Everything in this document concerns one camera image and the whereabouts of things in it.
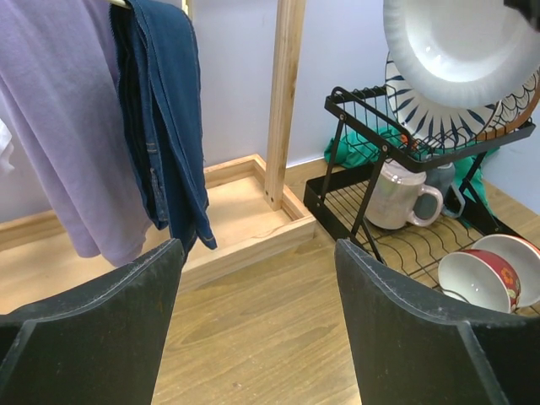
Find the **plain white scalloped plate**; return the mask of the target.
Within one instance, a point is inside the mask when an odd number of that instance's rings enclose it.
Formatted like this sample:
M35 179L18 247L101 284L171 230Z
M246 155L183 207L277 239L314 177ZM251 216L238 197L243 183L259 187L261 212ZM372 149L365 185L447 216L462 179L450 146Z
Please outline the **plain white scalloped plate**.
M505 98L539 67L539 33L501 1L385 1L386 43L421 95L472 108Z

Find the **white bowl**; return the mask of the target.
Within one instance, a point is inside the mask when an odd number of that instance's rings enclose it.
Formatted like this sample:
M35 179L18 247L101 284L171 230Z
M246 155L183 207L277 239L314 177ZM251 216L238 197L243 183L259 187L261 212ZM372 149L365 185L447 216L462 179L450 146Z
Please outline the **white bowl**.
M511 313L521 298L516 270L493 252L452 252L440 260L437 274L443 294L471 305Z

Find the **pink ceramic mug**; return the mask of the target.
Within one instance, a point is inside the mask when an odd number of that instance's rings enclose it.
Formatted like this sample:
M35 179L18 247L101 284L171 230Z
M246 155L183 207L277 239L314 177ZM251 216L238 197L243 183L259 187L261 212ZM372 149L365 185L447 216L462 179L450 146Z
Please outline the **pink ceramic mug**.
M399 230L405 224L427 227L440 215L444 199L440 191L426 184L425 171L413 173L395 160L387 160L381 167L370 196L364 217L384 230ZM434 212L426 219L414 212L417 200L427 195L435 201Z

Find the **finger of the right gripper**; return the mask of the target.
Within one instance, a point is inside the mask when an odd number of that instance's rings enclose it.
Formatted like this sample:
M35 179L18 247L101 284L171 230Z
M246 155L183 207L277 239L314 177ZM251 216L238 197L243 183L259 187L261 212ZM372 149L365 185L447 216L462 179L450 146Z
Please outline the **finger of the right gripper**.
M504 5L518 11L532 28L539 27L540 0L504 0Z

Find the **orange bowl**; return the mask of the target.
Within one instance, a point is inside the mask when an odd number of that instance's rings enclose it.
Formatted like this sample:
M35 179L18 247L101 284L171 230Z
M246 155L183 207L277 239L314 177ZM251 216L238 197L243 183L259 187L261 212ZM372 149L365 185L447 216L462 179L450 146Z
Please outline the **orange bowl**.
M496 234L477 240L472 248L493 252L514 268L521 281L519 308L539 301L539 250L533 244L513 235Z

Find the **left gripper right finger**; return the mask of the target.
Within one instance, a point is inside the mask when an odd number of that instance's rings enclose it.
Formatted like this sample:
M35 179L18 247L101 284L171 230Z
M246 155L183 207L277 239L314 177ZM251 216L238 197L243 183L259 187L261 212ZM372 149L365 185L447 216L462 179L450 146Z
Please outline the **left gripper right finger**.
M537 317L454 300L349 240L334 262L362 403L538 403Z

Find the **grey ceramic mug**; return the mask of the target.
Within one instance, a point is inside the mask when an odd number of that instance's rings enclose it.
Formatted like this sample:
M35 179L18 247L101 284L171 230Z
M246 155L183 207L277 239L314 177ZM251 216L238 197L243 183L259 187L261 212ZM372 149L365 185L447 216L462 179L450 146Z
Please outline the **grey ceramic mug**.
M452 219L461 217L466 206L465 198L455 183L455 174L456 168L454 164L448 163L428 170L426 181L428 186L435 187L440 191L443 199L446 199L446 195L449 191L453 192L454 197L457 200L458 208L448 208L446 205L443 205L443 208L441 209L441 212L445 216Z

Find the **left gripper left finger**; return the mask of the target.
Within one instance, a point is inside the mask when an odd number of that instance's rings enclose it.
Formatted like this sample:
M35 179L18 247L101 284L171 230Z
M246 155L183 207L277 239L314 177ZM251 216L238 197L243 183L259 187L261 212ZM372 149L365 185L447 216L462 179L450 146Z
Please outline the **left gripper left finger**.
M1 317L3 404L149 404L185 264L168 240Z

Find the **blue striped white plate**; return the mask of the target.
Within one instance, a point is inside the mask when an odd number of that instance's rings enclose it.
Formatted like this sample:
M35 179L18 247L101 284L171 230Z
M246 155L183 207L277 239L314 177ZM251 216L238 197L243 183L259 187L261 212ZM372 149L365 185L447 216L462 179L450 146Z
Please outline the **blue striped white plate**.
M386 97L397 123L410 135L435 148L453 149L476 138L500 112L500 103L472 109L428 100L410 85L391 55L386 58Z

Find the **brown flower pattern plate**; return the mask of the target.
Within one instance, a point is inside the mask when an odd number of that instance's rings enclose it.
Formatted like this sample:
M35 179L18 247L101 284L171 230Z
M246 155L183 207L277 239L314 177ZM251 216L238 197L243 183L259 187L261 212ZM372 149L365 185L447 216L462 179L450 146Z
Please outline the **brown flower pattern plate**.
M500 102L500 111L476 139L488 141L516 130L534 112L539 101L539 69Z

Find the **black wire dish rack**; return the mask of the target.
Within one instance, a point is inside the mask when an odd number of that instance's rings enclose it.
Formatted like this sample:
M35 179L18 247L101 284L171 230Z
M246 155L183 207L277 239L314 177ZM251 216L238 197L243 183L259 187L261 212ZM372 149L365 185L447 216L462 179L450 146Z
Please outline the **black wire dish rack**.
M485 157L534 124L491 141L467 138L467 125L421 137L397 120L396 95L337 87L326 98L337 130L306 207L333 238L451 298L536 315L538 250L494 215L481 179Z

